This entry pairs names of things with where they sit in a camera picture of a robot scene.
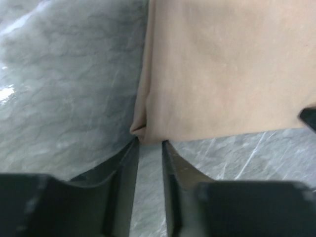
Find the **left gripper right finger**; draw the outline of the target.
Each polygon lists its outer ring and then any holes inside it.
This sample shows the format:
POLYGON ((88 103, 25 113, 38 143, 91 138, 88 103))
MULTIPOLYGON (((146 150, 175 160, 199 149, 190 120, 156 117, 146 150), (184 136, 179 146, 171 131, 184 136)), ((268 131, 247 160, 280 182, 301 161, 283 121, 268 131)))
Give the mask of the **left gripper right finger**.
POLYGON ((316 193, 293 181, 217 181, 162 143, 170 237, 313 237, 316 193))

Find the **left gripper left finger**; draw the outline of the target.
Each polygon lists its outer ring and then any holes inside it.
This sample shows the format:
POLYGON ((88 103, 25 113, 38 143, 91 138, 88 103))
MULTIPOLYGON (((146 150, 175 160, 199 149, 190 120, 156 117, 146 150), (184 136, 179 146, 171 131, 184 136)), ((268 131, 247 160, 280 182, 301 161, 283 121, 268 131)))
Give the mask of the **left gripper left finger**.
POLYGON ((139 141, 69 181, 42 173, 0 175, 3 237, 127 237, 139 141))

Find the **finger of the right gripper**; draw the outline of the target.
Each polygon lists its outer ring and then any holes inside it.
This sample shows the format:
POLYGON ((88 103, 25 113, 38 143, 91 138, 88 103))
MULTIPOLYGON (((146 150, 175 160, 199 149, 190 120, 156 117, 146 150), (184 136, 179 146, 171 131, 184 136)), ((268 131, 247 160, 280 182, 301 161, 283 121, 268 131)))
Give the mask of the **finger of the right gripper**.
POLYGON ((306 107, 299 113, 299 119, 310 130, 316 133, 316 107, 306 107))

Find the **beige t shirt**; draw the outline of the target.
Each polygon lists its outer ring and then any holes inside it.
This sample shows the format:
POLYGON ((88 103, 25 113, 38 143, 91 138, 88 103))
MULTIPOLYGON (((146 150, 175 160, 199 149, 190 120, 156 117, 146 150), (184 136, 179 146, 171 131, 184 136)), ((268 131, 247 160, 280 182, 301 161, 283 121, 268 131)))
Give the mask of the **beige t shirt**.
POLYGON ((144 143, 301 126, 316 103, 313 0, 151 0, 130 132, 144 143))

